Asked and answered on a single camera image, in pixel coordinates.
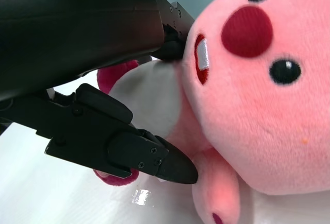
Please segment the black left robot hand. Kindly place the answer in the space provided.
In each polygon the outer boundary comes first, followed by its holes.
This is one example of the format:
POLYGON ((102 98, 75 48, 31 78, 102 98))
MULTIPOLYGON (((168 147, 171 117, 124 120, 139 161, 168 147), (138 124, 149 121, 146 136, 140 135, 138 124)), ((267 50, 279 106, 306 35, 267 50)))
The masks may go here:
POLYGON ((1 118, 49 139, 47 155, 127 178, 135 169, 194 184, 178 148, 135 128, 132 112, 89 84, 54 87, 151 55, 183 56, 193 18, 167 0, 1 0, 1 118))

